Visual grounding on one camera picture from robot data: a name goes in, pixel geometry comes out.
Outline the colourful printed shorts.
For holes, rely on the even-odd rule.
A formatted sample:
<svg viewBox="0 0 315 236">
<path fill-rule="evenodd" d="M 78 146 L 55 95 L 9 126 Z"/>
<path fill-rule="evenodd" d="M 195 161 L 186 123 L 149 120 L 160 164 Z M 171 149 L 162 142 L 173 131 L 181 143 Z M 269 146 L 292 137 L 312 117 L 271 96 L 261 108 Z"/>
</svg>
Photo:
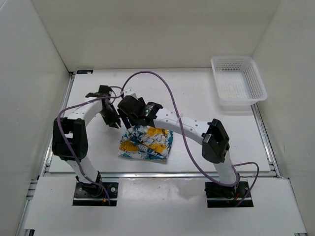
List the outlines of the colourful printed shorts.
<svg viewBox="0 0 315 236">
<path fill-rule="evenodd" d="M 136 125 L 123 134 L 118 154 L 129 159 L 163 161 L 169 157 L 173 138 L 173 131 Z"/>
</svg>

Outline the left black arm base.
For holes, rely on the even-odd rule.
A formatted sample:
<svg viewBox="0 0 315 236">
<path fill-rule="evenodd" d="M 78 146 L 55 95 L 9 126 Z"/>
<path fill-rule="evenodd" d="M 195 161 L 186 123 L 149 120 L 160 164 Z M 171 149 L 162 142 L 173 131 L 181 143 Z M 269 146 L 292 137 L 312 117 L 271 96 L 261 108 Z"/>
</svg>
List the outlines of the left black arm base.
<svg viewBox="0 0 315 236">
<path fill-rule="evenodd" d="M 91 192 L 86 191 L 86 187 L 83 188 L 79 182 L 76 183 L 76 187 L 73 194 L 73 206 L 92 206 L 92 207 L 115 207 L 117 205 L 119 183 L 118 182 L 103 182 L 104 188 L 110 198 L 108 201 L 108 196 L 102 188 L 99 191 Z"/>
</svg>

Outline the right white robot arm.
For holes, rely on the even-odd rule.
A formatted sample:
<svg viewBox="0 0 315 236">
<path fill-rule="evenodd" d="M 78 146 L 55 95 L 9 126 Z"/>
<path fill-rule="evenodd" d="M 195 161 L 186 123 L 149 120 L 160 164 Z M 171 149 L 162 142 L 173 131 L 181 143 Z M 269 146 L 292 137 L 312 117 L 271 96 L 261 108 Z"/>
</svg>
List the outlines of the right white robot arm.
<svg viewBox="0 0 315 236">
<path fill-rule="evenodd" d="M 237 174 L 229 154 L 229 136 L 220 120 L 211 122 L 180 118 L 162 105 L 145 103 L 143 98 L 126 95 L 118 104 L 118 113 L 124 124 L 150 126 L 181 134 L 184 144 L 190 138 L 202 146 L 202 157 L 215 166 L 219 180 L 213 180 L 216 190 L 226 198 L 232 198 L 239 190 Z"/>
</svg>

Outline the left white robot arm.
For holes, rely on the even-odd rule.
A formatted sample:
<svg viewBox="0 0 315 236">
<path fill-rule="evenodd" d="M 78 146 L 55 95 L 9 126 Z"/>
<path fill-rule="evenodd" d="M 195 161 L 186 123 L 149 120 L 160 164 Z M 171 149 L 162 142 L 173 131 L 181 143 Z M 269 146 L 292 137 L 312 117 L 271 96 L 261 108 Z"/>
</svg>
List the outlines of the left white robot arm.
<svg viewBox="0 0 315 236">
<path fill-rule="evenodd" d="M 87 157 L 86 127 L 100 114 L 106 125 L 120 128 L 120 117 L 113 106 L 118 97 L 112 87 L 101 85 L 97 92 L 89 92 L 83 103 L 63 109 L 54 120 L 53 154 L 72 167 L 81 188 L 93 197 L 102 194 L 103 184 L 100 172 Z"/>
</svg>

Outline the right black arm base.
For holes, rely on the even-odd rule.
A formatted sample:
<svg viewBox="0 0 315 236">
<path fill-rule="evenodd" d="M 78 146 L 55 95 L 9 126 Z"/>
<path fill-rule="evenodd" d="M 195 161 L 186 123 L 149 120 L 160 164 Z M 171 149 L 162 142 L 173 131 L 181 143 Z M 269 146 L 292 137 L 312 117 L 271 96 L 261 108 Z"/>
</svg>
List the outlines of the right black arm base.
<svg viewBox="0 0 315 236">
<path fill-rule="evenodd" d="M 247 181 L 236 187 L 223 187 L 213 182 L 205 183 L 207 208 L 254 207 Z"/>
</svg>

